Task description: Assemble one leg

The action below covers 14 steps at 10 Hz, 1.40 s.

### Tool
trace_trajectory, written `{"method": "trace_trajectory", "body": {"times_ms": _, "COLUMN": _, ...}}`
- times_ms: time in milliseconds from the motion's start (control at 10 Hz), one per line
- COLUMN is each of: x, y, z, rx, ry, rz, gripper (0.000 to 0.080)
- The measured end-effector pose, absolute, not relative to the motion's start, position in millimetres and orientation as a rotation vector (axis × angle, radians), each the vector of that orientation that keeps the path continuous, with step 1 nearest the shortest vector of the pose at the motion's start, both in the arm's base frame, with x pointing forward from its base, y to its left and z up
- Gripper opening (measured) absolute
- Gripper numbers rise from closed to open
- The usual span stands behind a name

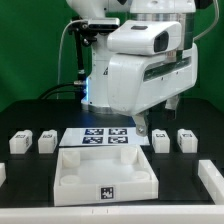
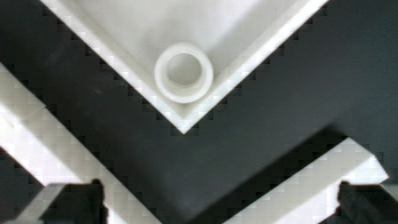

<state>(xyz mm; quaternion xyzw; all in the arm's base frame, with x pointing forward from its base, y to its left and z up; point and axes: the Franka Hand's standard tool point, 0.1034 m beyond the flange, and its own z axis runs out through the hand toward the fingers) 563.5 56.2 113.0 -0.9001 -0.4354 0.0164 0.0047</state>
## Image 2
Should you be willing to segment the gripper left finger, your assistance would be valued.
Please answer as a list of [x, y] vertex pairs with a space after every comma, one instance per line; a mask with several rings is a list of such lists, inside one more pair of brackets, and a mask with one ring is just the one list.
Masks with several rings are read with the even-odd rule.
[[105, 187], [89, 183], [50, 184], [10, 224], [109, 224]]

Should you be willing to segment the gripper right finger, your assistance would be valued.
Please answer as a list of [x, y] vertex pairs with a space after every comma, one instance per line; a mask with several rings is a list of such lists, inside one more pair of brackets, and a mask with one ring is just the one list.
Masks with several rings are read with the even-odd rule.
[[398, 224], [398, 184], [340, 184], [338, 209], [322, 224]]

